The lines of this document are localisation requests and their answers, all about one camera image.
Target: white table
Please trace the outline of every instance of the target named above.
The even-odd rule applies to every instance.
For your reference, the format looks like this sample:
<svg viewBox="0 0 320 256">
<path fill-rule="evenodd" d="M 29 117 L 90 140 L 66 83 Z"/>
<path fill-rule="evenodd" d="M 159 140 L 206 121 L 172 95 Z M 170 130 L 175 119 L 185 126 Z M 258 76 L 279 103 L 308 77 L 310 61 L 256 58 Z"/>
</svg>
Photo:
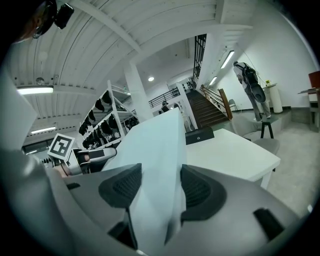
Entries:
<svg viewBox="0 0 320 256">
<path fill-rule="evenodd" d="M 188 165 L 252 182 L 262 178 L 261 187 L 267 189 L 279 157 L 225 129 L 215 131 L 214 137 L 186 146 Z"/>
</svg>

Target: gray chair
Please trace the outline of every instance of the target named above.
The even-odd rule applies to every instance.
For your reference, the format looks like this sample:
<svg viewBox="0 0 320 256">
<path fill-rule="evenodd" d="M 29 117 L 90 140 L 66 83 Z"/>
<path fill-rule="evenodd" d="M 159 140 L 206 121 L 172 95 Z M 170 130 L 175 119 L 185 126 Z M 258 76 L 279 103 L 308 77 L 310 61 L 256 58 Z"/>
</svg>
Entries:
<svg viewBox="0 0 320 256">
<path fill-rule="evenodd" d="M 277 154 L 280 147 L 280 142 L 277 139 L 274 139 L 274 133 L 272 131 L 270 122 L 261 122 L 261 123 L 253 122 L 246 119 L 243 116 L 238 115 L 233 117 L 233 119 L 231 120 L 231 126 L 234 132 L 241 137 L 253 132 L 257 132 L 261 126 L 260 139 L 257 139 L 252 143 L 257 144 L 258 146 L 264 148 L 265 150 L 269 151 L 274 155 Z M 269 128 L 271 138 L 264 138 L 266 126 L 268 126 Z"/>
<path fill-rule="evenodd" d="M 228 104 L 229 104 L 230 108 L 234 107 L 234 109 L 236 111 L 238 111 L 237 105 L 236 105 L 235 100 L 233 98 L 229 100 Z"/>
</svg>

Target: fluorescent ceiling light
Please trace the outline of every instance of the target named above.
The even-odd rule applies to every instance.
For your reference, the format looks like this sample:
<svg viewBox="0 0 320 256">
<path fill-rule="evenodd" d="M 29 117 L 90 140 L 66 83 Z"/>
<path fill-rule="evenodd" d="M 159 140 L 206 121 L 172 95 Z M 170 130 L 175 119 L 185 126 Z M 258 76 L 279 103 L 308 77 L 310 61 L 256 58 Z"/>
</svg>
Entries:
<svg viewBox="0 0 320 256">
<path fill-rule="evenodd" d="M 234 53 L 235 53 L 234 50 L 229 51 L 228 56 L 226 57 L 224 63 L 221 66 L 222 69 L 227 65 L 228 61 L 230 61 L 230 59 L 231 59 L 232 55 L 234 55 Z"/>
<path fill-rule="evenodd" d="M 52 94 L 54 92 L 53 86 L 33 86 L 33 87 L 19 87 L 18 92 L 21 95 L 28 94 Z"/>
<path fill-rule="evenodd" d="M 37 134 L 37 133 L 41 133 L 41 132 L 45 132 L 45 131 L 51 131 L 51 130 L 55 130 L 56 127 L 50 127 L 50 128 L 45 128 L 45 129 L 41 129 L 41 130 L 34 130 L 31 133 L 32 134 Z"/>
<path fill-rule="evenodd" d="M 37 150 L 34 150 L 34 151 L 31 151 L 31 152 L 28 152 L 28 153 L 26 153 L 26 155 L 28 155 L 28 154 L 32 154 L 32 153 L 35 153 L 35 152 L 37 152 Z"/>
<path fill-rule="evenodd" d="M 210 82 L 209 85 L 212 85 L 216 79 L 217 79 L 217 77 L 215 76 L 215 77 L 212 79 L 212 81 Z"/>
</svg>

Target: black box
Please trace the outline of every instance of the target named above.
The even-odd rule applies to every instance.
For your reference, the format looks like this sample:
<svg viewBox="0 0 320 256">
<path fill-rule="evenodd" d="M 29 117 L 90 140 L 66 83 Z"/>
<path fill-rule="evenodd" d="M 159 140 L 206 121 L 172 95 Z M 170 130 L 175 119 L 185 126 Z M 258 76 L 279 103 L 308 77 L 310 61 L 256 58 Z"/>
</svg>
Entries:
<svg viewBox="0 0 320 256">
<path fill-rule="evenodd" d="M 189 145 L 189 144 L 209 140 L 214 137 L 215 137 L 214 131 L 211 129 L 211 127 L 204 127 L 201 129 L 187 132 L 185 134 L 185 142 L 187 145 Z"/>
</svg>

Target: wooden stairs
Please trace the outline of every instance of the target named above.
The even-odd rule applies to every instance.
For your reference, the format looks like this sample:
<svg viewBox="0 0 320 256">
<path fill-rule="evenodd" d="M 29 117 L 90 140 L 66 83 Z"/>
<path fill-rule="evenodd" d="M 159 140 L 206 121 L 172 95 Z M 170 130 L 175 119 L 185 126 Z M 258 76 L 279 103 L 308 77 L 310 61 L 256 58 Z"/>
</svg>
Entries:
<svg viewBox="0 0 320 256">
<path fill-rule="evenodd" d="M 190 102 L 198 129 L 229 120 L 219 108 L 196 90 L 187 93 L 186 96 Z"/>
</svg>

